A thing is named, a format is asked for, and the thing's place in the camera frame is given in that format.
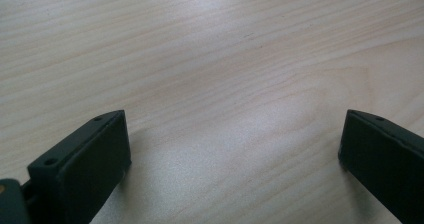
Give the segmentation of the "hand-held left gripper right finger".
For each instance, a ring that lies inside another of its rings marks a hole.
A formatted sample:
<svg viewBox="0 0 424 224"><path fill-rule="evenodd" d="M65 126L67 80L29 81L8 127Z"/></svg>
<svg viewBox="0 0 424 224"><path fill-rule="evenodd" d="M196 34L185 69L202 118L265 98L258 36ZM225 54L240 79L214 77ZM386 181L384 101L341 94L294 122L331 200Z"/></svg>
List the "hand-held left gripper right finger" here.
<svg viewBox="0 0 424 224"><path fill-rule="evenodd" d="M349 110L338 158L403 224L424 224L424 138L370 113Z"/></svg>

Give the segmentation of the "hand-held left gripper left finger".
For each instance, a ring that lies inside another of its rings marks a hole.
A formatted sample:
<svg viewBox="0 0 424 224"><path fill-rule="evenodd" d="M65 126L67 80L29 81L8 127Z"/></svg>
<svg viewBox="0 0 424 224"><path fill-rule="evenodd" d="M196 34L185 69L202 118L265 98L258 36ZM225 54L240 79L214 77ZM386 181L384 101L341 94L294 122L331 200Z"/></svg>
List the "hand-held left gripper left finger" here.
<svg viewBox="0 0 424 224"><path fill-rule="evenodd" d="M125 112L97 116L28 166L35 224L89 224L131 165Z"/></svg>

